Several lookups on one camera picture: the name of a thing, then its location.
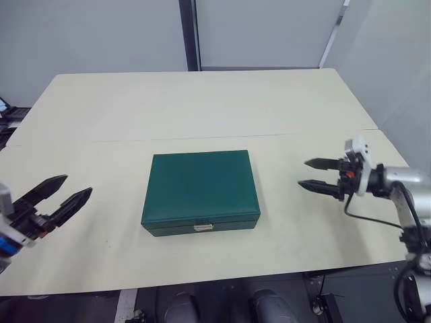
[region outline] green box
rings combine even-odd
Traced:
[[[153,236],[252,229],[260,214],[247,150],[153,156],[141,220]]]

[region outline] tabletop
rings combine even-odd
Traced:
[[[336,171],[314,170],[303,162],[343,156],[344,141],[357,133],[317,129],[289,135],[6,147],[0,153],[0,178],[13,199],[59,174],[69,178],[40,203],[42,213],[53,212],[83,188],[94,190],[65,225],[13,257],[0,275],[0,295],[149,287],[401,260],[405,247],[398,229],[346,217],[343,203],[297,185],[311,178],[335,183]],[[362,134],[374,162],[406,165],[380,131]],[[233,149],[250,154],[261,207],[256,228],[155,238],[141,226],[154,153]],[[354,198],[351,208],[355,214],[398,222],[391,201],[369,194]]]
[[[377,129],[333,69],[56,76],[8,146]]]

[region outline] white wall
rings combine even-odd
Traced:
[[[430,16],[430,0],[352,0],[324,65],[338,71],[409,165],[429,173]]]
[[[178,0],[1,0],[0,96],[32,106],[59,73],[186,71]]]
[[[317,67],[343,0],[196,0],[201,65]]]

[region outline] metal clasp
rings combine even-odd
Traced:
[[[195,229],[195,231],[207,231],[212,230],[213,228],[214,224],[199,224],[193,226],[193,229]]]

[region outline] box lid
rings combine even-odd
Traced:
[[[146,229],[258,220],[247,150],[154,155],[142,213]]]

